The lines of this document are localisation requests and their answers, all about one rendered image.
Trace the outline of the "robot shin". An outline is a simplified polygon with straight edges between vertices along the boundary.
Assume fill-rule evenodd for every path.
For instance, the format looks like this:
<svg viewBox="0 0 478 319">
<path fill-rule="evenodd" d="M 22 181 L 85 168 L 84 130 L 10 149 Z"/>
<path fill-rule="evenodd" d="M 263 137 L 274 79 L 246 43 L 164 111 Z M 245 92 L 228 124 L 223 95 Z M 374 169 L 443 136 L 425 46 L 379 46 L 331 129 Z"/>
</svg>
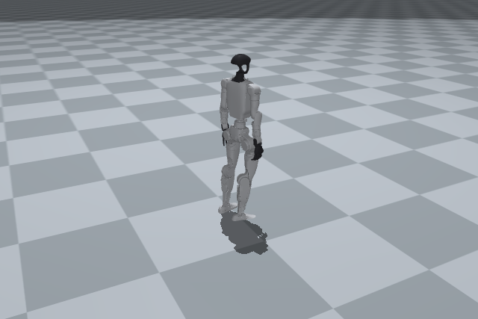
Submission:
<svg viewBox="0 0 478 319">
<path fill-rule="evenodd" d="M 240 179 L 240 185 L 237 186 L 238 216 L 240 215 L 239 217 L 243 216 L 246 203 L 249 199 L 251 184 L 252 181 L 249 182 L 249 179 L 247 177 L 243 177 Z"/>
<path fill-rule="evenodd" d="M 223 168 L 224 167 L 225 166 L 223 166 Z M 229 200 L 230 200 L 231 191 L 234 184 L 235 175 L 233 175 L 232 177 L 224 176 L 223 168 L 222 168 L 222 177 L 221 177 L 221 185 L 222 185 L 221 189 L 223 191 L 223 204 L 225 203 L 225 207 L 227 207 L 229 205 Z"/>
</svg>

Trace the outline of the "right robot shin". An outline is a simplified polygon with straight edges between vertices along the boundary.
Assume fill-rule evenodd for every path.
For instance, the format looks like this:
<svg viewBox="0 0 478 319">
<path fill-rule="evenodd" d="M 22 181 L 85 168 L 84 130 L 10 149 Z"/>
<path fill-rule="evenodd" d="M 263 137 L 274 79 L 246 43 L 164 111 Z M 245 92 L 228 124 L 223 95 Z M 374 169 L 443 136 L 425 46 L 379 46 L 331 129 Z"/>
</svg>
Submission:
<svg viewBox="0 0 478 319">
<path fill-rule="evenodd" d="M 249 182 L 249 179 L 247 177 L 243 177 L 240 179 L 240 185 L 237 186 L 238 216 L 240 215 L 239 217 L 243 216 L 246 203 L 249 199 L 251 184 L 252 181 Z"/>
</svg>

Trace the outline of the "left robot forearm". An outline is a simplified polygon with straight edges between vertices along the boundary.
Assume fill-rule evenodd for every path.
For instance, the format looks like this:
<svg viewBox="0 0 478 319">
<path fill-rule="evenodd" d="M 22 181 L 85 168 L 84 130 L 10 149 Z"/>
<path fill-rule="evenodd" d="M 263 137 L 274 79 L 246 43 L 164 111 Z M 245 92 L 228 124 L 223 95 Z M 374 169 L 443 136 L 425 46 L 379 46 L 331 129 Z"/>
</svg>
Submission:
<svg viewBox="0 0 478 319">
<path fill-rule="evenodd" d="M 229 110 L 226 110 L 220 107 L 220 122 L 223 126 L 223 129 L 228 128 L 228 119 L 227 119 L 228 113 L 229 113 Z"/>
</svg>

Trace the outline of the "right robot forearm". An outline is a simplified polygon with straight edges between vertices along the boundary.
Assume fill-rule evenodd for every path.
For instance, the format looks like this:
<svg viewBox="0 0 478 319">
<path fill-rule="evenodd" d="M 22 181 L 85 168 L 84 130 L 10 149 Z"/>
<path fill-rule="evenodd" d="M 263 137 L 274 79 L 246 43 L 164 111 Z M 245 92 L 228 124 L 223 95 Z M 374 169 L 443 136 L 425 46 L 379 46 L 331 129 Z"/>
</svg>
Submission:
<svg viewBox="0 0 478 319">
<path fill-rule="evenodd" d="M 261 143 L 261 118 L 262 118 L 262 113 L 257 112 L 255 114 L 255 119 L 252 121 L 252 136 L 253 139 L 257 140 L 257 144 Z"/>
</svg>

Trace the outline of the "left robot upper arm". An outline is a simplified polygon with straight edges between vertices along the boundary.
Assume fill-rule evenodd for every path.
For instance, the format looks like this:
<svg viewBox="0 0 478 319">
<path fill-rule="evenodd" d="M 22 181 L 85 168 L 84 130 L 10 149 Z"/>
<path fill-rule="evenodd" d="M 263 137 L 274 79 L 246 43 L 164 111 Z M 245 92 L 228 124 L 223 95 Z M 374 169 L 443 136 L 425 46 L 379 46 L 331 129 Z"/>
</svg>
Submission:
<svg viewBox="0 0 478 319">
<path fill-rule="evenodd" d="M 221 81 L 221 87 L 222 87 L 222 91 L 221 91 L 221 103 L 220 103 L 220 107 L 223 108 L 223 109 L 226 109 L 228 110 L 228 107 L 227 107 L 227 98 L 226 98 L 226 82 L 228 81 L 229 78 L 224 78 L 222 81 Z"/>
</svg>

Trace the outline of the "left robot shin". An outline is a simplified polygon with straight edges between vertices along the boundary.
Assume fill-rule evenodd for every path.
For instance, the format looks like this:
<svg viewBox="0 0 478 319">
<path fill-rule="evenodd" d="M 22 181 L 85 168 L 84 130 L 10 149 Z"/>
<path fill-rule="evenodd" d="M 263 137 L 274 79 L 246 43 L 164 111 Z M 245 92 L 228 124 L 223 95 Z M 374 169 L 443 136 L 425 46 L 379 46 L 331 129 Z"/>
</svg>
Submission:
<svg viewBox="0 0 478 319">
<path fill-rule="evenodd" d="M 223 168 L 224 167 L 225 166 L 223 166 Z M 227 207 L 229 205 L 229 200 L 230 200 L 231 191 L 234 184 L 235 175 L 233 175 L 232 177 L 224 176 L 223 168 L 222 168 L 222 177 L 221 177 L 221 185 L 222 185 L 221 189 L 223 191 L 223 204 L 225 203 L 225 207 Z"/>
</svg>

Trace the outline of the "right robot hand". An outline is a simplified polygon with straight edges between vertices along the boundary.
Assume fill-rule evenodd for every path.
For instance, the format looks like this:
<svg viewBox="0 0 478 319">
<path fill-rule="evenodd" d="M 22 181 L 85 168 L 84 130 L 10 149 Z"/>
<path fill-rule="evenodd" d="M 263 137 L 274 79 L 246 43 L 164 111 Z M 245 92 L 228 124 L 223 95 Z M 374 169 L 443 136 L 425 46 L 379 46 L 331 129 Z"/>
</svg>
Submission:
<svg viewBox="0 0 478 319">
<path fill-rule="evenodd" d="M 261 158 L 262 156 L 262 152 L 264 152 L 262 146 L 261 146 L 261 143 L 257 144 L 257 140 L 256 139 L 253 139 L 253 143 L 254 143 L 254 146 L 255 146 L 255 151 L 254 151 L 254 158 L 251 159 L 252 161 L 255 161 L 255 160 L 258 160 L 259 158 Z"/>
</svg>

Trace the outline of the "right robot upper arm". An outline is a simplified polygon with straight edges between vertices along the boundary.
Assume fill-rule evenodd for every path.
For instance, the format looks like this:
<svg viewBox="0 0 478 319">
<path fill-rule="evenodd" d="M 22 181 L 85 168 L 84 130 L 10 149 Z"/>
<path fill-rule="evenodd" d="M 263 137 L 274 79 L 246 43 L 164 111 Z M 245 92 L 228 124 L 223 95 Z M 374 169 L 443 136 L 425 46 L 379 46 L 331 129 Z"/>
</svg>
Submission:
<svg viewBox="0 0 478 319">
<path fill-rule="evenodd" d="M 261 88 L 256 84 L 247 84 L 247 93 L 250 95 L 250 113 L 251 118 L 255 119 L 255 114 L 258 111 L 259 96 L 261 94 Z"/>
</svg>

